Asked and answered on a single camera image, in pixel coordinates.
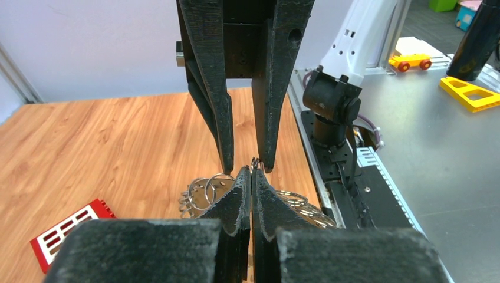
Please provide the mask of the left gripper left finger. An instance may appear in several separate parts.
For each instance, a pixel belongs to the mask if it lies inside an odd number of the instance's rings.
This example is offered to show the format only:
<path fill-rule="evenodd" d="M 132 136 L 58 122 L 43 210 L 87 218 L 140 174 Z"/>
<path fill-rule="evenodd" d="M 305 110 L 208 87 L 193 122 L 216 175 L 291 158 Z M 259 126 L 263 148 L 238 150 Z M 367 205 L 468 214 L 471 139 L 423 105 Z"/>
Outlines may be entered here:
<path fill-rule="evenodd" d="M 251 173 L 195 219 L 93 219 L 61 245 L 45 282 L 242 282 Z"/>

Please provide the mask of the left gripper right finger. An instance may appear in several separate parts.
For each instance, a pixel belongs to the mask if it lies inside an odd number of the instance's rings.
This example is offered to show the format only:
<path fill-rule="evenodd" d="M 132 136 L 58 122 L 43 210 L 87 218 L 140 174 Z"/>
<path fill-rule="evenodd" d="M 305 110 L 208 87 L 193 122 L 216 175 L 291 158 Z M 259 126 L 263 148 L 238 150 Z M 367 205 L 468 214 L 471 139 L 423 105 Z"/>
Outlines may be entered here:
<path fill-rule="evenodd" d="M 323 229 L 281 200 L 252 171 L 255 282 L 447 282 L 438 253 L 420 232 Z"/>

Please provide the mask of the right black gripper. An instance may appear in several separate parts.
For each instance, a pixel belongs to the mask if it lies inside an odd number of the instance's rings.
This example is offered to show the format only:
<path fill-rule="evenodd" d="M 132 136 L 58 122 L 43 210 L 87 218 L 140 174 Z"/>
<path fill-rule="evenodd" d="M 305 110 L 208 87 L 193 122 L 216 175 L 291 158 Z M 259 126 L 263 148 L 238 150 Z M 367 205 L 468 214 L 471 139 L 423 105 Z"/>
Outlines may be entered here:
<path fill-rule="evenodd" d="M 314 1 L 176 1 L 188 90 L 222 171 L 234 166 L 226 78 L 252 78 L 258 157 L 272 172 L 282 105 Z"/>

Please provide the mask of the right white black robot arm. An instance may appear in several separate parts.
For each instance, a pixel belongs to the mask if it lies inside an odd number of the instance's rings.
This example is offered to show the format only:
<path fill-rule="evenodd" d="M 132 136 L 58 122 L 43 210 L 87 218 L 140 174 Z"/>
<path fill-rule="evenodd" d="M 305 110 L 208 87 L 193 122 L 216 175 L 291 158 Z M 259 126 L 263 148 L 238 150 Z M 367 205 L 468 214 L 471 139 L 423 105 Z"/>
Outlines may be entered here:
<path fill-rule="evenodd" d="M 339 146 L 360 108 L 368 60 L 396 1 L 353 1 L 308 81 L 304 103 L 332 123 Z M 274 168 L 282 105 L 313 1 L 177 1 L 188 91 L 212 133 L 224 173 L 234 166 L 229 79 L 251 80 L 258 155 Z"/>

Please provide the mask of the red white window brick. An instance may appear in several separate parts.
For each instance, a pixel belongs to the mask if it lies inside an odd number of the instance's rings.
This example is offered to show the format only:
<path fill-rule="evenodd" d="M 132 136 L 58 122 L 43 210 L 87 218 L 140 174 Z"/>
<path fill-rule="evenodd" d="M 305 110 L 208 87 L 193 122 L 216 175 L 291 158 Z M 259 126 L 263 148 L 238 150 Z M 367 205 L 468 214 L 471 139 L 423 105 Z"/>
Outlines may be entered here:
<path fill-rule="evenodd" d="M 44 274 L 48 272 L 64 240 L 77 225 L 93 219 L 112 218 L 116 218 L 116 216 L 106 202 L 101 199 L 94 199 L 43 233 L 32 238 L 29 243 L 41 271 Z"/>

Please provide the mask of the yellow toy car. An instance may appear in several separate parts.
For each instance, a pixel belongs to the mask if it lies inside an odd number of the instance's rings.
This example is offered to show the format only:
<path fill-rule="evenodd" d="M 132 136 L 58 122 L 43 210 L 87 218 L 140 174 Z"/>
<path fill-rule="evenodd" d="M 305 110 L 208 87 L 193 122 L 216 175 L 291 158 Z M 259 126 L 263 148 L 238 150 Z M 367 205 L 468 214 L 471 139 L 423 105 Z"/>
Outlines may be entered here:
<path fill-rule="evenodd" d="M 388 63 L 399 72 L 404 73 L 414 67 L 419 67 L 421 70 L 429 69 L 432 66 L 430 59 L 431 57 L 425 54 L 396 55 L 391 57 Z"/>

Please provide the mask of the black cylindrical post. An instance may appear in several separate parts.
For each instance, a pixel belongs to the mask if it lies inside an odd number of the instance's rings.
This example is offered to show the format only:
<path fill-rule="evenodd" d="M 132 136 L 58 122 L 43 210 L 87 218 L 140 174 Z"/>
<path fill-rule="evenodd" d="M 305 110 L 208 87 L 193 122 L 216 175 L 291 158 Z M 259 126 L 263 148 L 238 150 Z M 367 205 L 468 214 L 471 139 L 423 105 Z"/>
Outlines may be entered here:
<path fill-rule="evenodd" d="M 476 80 L 499 44 L 499 1 L 462 1 L 455 25 L 465 31 L 447 75 Z"/>

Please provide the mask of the yellow plastic frame piece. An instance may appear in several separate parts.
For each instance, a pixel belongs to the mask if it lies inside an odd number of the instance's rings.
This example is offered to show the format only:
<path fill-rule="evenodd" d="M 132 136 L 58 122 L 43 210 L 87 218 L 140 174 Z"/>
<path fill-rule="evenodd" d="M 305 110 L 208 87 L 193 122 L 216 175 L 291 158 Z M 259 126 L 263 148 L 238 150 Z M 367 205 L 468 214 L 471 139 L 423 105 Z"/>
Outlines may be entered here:
<path fill-rule="evenodd" d="M 439 86 L 471 113 L 499 106 L 499 93 L 469 82 L 444 77 L 440 79 Z"/>

